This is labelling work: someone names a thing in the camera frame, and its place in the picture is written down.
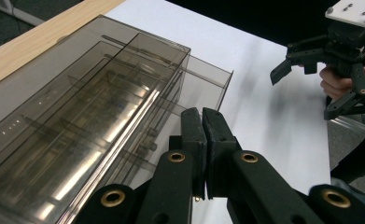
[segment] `gray floor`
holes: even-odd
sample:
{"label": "gray floor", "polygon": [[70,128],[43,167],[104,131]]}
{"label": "gray floor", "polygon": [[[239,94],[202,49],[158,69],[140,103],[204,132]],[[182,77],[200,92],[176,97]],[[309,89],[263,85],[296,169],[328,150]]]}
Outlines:
{"label": "gray floor", "polygon": [[[74,6],[79,0],[16,0],[11,1],[15,8],[24,10],[42,20],[48,20],[64,10]],[[18,21],[0,12],[0,45],[33,28],[22,21]],[[362,134],[348,131],[329,122],[330,168],[347,155],[364,138]],[[365,176],[354,181],[353,187],[365,193]]]}

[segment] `wooden surface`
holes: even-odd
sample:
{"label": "wooden surface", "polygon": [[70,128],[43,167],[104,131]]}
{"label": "wooden surface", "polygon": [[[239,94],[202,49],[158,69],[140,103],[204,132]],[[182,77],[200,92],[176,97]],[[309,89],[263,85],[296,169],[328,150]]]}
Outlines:
{"label": "wooden surface", "polygon": [[0,80],[124,0],[86,0],[0,47]]}

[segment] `person's hand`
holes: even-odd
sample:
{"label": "person's hand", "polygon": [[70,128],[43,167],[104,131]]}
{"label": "person's hand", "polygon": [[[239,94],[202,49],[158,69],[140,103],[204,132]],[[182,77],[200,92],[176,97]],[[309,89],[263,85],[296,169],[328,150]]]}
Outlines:
{"label": "person's hand", "polygon": [[351,78],[342,78],[337,75],[335,68],[327,66],[319,72],[322,77],[321,87],[324,92],[333,100],[342,97],[346,92],[351,91],[353,82]]}

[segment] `white table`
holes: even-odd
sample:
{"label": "white table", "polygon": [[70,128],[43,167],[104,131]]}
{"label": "white table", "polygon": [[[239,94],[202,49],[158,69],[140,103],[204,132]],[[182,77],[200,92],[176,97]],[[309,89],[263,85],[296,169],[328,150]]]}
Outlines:
{"label": "white table", "polygon": [[[188,46],[195,57],[233,71],[220,112],[242,148],[259,152],[302,193],[329,184],[319,76],[294,68],[277,85],[270,80],[286,48],[162,0],[128,0],[106,16]],[[195,203],[193,223],[232,223],[225,202]]]}

